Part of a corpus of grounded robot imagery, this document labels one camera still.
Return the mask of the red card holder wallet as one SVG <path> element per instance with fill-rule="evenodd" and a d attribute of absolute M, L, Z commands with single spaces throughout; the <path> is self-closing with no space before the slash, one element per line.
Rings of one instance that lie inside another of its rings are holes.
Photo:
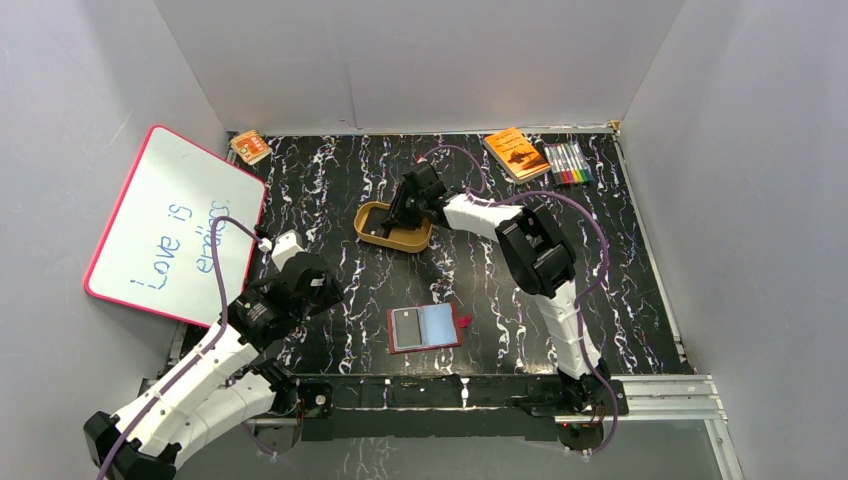
<path fill-rule="evenodd" d="M 391 313 L 403 308 L 419 309 L 423 344 L 419 348 L 398 351 L 393 345 Z M 403 308 L 390 309 L 387 312 L 389 352 L 393 355 L 461 346 L 463 330 L 469 327 L 473 320 L 471 315 L 460 315 L 457 305 L 453 302 Z"/>

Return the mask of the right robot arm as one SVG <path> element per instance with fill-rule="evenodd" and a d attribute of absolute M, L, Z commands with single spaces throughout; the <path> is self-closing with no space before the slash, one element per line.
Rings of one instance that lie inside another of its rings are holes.
<path fill-rule="evenodd" d="M 495 242 L 520 290 L 537 303 L 556 349 L 565 409 L 590 413 L 611 389 L 610 373 L 592 341 L 576 287 L 574 247 L 544 203 L 546 191 L 490 200 L 445 186 L 422 161 L 403 176 L 392 201 L 361 207 L 361 240 L 417 253 L 428 226 L 464 231 Z"/>

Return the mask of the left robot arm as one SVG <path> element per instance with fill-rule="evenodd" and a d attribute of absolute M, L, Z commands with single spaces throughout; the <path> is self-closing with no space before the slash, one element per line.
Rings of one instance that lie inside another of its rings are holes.
<path fill-rule="evenodd" d="M 245 421 L 302 409 L 298 380 L 276 360 L 260 357 L 304 320 L 340 303 L 343 290 L 295 231 L 272 245 L 275 275 L 247 287 L 138 398 L 85 422 L 98 478 L 172 479 L 192 456 Z"/>

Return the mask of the black cards stack in tray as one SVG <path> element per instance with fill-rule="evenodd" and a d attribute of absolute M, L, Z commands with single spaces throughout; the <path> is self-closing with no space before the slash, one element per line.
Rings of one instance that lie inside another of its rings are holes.
<path fill-rule="evenodd" d="M 389 218 L 389 211 L 385 209 L 372 208 L 368 211 L 365 224 L 362 228 L 364 233 L 375 237 L 385 238 L 388 229 L 385 222 Z"/>

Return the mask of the small orange card box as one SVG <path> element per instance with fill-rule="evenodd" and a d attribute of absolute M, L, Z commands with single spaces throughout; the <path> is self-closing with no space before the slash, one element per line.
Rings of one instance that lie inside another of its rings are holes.
<path fill-rule="evenodd" d="M 271 148 L 257 130 L 235 135 L 230 140 L 230 145 L 247 165 L 254 165 L 272 153 Z"/>

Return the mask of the tan oval tray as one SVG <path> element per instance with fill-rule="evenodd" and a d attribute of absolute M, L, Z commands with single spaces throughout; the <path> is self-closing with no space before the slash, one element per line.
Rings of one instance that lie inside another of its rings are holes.
<path fill-rule="evenodd" d="M 420 227 L 410 229 L 400 226 L 385 227 L 389 205 L 367 202 L 361 205 L 354 219 L 354 230 L 362 242 L 406 253 L 425 250 L 432 235 L 432 224 L 424 219 Z"/>

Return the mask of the orange book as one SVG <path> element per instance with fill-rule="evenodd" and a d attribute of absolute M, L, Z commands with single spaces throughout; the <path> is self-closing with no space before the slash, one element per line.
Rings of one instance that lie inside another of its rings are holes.
<path fill-rule="evenodd" d="M 489 134 L 483 145 L 516 183 L 525 184 L 550 171 L 547 159 L 518 128 Z"/>

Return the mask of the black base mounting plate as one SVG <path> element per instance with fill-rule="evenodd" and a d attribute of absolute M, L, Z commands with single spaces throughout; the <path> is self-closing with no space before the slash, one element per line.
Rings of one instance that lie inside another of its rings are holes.
<path fill-rule="evenodd" d="M 256 430 L 291 428 L 305 442 L 348 438 L 522 437 L 600 442 L 630 412 L 619 380 L 574 412 L 556 374 L 302 375 L 300 406 L 261 414 Z"/>

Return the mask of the coloured marker pen pack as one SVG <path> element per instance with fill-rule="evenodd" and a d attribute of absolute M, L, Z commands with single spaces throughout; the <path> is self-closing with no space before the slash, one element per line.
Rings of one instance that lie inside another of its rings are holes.
<path fill-rule="evenodd" d="M 555 185 L 577 186 L 594 181 L 587 158 L 576 141 L 546 144 L 543 151 Z"/>

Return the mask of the pink framed whiteboard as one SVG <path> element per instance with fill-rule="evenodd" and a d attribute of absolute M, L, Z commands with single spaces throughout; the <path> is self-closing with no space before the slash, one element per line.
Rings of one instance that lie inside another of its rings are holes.
<path fill-rule="evenodd" d="M 243 289 L 267 188 L 162 126 L 148 131 L 84 277 L 86 292 L 190 324 L 221 311 L 212 254 L 227 298 Z"/>

